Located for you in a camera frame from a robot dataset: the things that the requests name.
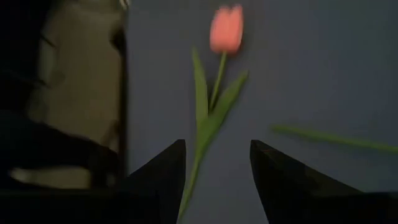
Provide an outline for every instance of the black triangular shape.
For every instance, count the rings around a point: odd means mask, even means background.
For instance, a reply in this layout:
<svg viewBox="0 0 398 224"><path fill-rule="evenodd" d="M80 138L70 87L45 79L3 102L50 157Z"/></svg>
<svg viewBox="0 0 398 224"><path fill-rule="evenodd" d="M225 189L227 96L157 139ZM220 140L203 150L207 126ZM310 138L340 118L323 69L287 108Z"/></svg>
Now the black triangular shape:
<svg viewBox="0 0 398 224"><path fill-rule="evenodd" d="M161 223L176 223L185 185L185 141L177 140L121 183L120 191L155 195Z"/></svg>
<svg viewBox="0 0 398 224"><path fill-rule="evenodd" d="M364 193L251 141L252 173L269 223L396 223L398 197Z"/></svg>

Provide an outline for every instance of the tulip leaf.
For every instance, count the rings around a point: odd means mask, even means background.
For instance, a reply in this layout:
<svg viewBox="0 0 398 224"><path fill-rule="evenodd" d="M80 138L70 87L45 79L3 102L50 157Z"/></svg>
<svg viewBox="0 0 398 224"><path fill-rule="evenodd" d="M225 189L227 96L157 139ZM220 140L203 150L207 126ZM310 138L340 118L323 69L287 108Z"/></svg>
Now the tulip leaf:
<svg viewBox="0 0 398 224"><path fill-rule="evenodd" d="M243 72L240 77L223 92L217 101L214 110L209 114L206 120L197 132L197 151L195 156L202 157L203 151L207 148L223 121L238 98L239 92L248 78L248 71Z"/></svg>
<svg viewBox="0 0 398 224"><path fill-rule="evenodd" d="M284 125L274 125L272 126L272 130L282 134L295 134L297 136L311 139L314 141L325 141L335 144L345 144L347 146L354 146L354 147L363 147L363 148L370 148L370 149L378 149L383 151L390 151L390 152L398 152L398 146L389 146L387 144L379 143L379 142L372 142L364 139L351 139L345 138L341 136L337 136L335 134L329 133L322 133L314 130L307 130L301 128L295 128L291 126L284 126Z"/></svg>
<svg viewBox="0 0 398 224"><path fill-rule="evenodd" d="M193 73L195 76L195 99L197 130L208 116L207 84L205 70L200 62L196 48L192 48Z"/></svg>

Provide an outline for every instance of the flower stem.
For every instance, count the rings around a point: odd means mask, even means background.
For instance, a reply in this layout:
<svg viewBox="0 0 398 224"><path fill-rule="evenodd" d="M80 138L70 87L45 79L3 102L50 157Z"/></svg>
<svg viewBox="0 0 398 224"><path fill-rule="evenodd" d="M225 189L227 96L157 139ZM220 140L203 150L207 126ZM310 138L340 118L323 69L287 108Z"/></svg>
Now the flower stem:
<svg viewBox="0 0 398 224"><path fill-rule="evenodd" d="M337 144L345 144L354 147L366 147L370 149L378 149L383 151L398 152L397 146L389 146L378 142L372 142L361 139L349 139L340 137L334 134L319 133L318 131L311 131L300 128L293 128L290 126L275 125L272 127L273 131L285 134L296 134L301 137L309 138L315 141L326 141Z"/></svg>
<svg viewBox="0 0 398 224"><path fill-rule="evenodd" d="M182 195L180 211L178 213L178 220L180 220L183 217L185 210L187 208L187 205L189 204L189 201L191 200L192 192L195 187L195 182L197 181L197 175L198 175L198 171L199 171L200 161L201 161L201 156L195 155L195 160L193 161L193 167L192 167L189 183L187 185L187 188L185 188L184 193Z"/></svg>
<svg viewBox="0 0 398 224"><path fill-rule="evenodd" d="M213 93L211 94L210 111L213 110L214 104L216 103L218 87L220 86L221 77L223 76L225 61L226 61L226 52L223 52L223 54L221 56L220 67L218 67L217 80L216 80L216 83L215 83L214 88L213 88Z"/></svg>

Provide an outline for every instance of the pink tulip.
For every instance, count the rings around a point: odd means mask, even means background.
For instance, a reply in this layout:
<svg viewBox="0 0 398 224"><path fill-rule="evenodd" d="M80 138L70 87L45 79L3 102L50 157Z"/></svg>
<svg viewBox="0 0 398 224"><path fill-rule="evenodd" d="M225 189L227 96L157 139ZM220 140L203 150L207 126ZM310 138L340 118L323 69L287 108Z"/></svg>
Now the pink tulip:
<svg viewBox="0 0 398 224"><path fill-rule="evenodd" d="M210 48L216 53L233 54L241 45L243 33L243 10L241 5L232 9L221 6L216 11L210 30Z"/></svg>

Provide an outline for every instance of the tulip flower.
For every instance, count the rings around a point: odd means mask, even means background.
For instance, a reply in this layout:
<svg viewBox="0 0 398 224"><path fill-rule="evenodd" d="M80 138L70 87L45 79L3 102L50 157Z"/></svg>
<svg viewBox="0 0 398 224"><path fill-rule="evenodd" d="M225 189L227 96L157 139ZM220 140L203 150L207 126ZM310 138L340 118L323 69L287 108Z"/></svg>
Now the tulip flower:
<svg viewBox="0 0 398 224"><path fill-rule="evenodd" d="M213 94L210 101L212 110L216 102L218 87L220 86L223 75L224 65L227 54L234 54L241 45L243 34L243 10L241 5L233 8L221 6L217 10L210 29L210 48L216 53L222 52L218 76L214 85Z"/></svg>

